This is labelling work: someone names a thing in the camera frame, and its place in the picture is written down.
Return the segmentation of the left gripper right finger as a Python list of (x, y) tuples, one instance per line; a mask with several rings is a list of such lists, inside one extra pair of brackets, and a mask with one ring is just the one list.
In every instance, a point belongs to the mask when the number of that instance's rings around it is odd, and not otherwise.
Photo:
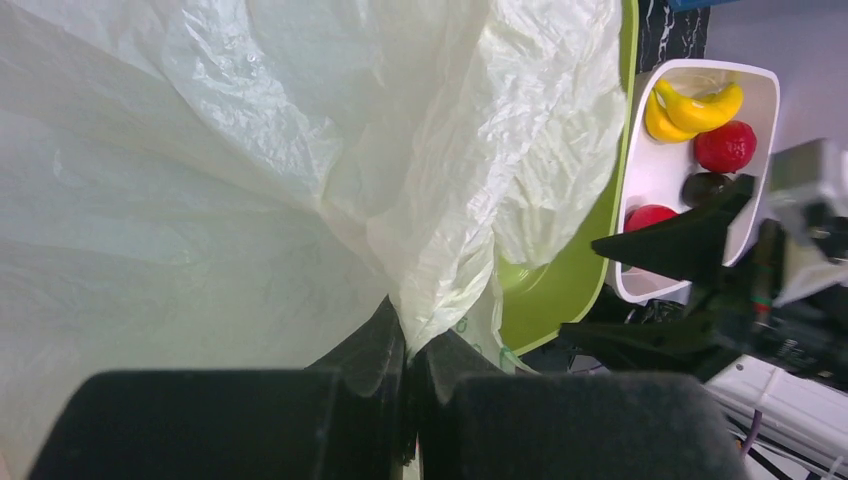
[(717, 404), (664, 373), (508, 375), (446, 332), (411, 362), (427, 479), (743, 479)]

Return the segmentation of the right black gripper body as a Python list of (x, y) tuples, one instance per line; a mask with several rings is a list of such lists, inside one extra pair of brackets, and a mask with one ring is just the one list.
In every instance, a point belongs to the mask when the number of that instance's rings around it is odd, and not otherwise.
[(741, 301), (719, 315), (725, 348), (837, 391), (847, 389), (847, 287), (840, 281), (778, 303), (789, 289), (792, 237), (778, 221), (760, 224), (756, 243), (734, 266), (731, 292)]

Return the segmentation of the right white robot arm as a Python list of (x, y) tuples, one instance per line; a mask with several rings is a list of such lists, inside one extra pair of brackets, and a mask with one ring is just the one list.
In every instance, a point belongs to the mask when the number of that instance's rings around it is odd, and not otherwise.
[(752, 198), (742, 175), (703, 205), (597, 239), (602, 257), (690, 285), (683, 310), (648, 323), (566, 324), (561, 335), (614, 370), (705, 382), (747, 434), (827, 479), (847, 475), (847, 208), (783, 189), (789, 209), (760, 223), (734, 264), (724, 241)]

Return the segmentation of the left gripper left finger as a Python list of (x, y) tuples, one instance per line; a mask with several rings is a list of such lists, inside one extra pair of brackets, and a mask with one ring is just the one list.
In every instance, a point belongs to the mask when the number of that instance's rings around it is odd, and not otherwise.
[(394, 307), (303, 369), (123, 370), (69, 398), (32, 479), (398, 479)]

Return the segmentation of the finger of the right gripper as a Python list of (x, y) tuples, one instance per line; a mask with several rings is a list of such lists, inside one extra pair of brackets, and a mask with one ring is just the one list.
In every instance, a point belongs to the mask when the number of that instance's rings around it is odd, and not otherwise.
[(559, 336), (611, 371), (681, 373), (705, 383), (742, 357), (720, 345), (716, 326), (712, 316), (699, 313), (666, 323), (566, 323)]
[(730, 225), (751, 200), (755, 178), (737, 177), (702, 206), (654, 225), (600, 238), (592, 250), (607, 259), (696, 285), (720, 282)]

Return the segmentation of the yellow banana bunch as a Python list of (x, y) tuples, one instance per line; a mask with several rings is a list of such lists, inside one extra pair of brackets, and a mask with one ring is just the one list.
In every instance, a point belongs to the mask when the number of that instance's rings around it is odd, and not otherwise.
[(682, 143), (734, 119), (744, 103), (744, 91), (730, 83), (703, 98), (678, 93), (666, 80), (651, 89), (644, 110), (648, 134), (662, 143)]

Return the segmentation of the translucent white plastic bag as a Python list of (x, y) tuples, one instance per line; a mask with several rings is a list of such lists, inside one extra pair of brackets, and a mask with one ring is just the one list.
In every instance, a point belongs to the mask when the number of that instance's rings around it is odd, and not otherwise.
[(113, 369), (301, 367), (389, 299), (513, 371), (610, 180), (619, 1), (5, 1), (1, 475)]

